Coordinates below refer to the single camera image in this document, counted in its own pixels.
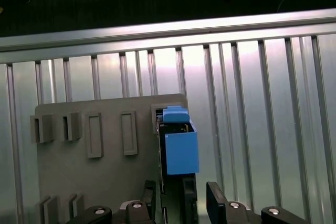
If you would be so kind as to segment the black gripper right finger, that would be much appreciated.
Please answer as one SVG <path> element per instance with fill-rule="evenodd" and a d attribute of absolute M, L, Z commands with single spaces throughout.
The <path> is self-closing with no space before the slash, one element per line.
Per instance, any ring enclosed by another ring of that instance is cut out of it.
<path fill-rule="evenodd" d="M 242 203 L 228 201 L 216 182 L 206 184 L 206 209 L 211 223 L 217 224 L 307 224 L 308 221 L 280 207 L 270 206 L 256 214 Z"/>

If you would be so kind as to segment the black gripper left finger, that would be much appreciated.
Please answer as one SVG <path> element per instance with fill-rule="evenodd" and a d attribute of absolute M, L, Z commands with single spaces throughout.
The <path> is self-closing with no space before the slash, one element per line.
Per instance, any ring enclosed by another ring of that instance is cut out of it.
<path fill-rule="evenodd" d="M 118 211 L 93 206 L 71 218 L 68 223 L 145 224 L 155 223 L 156 182 L 146 180 L 140 200 L 125 201 Z"/>

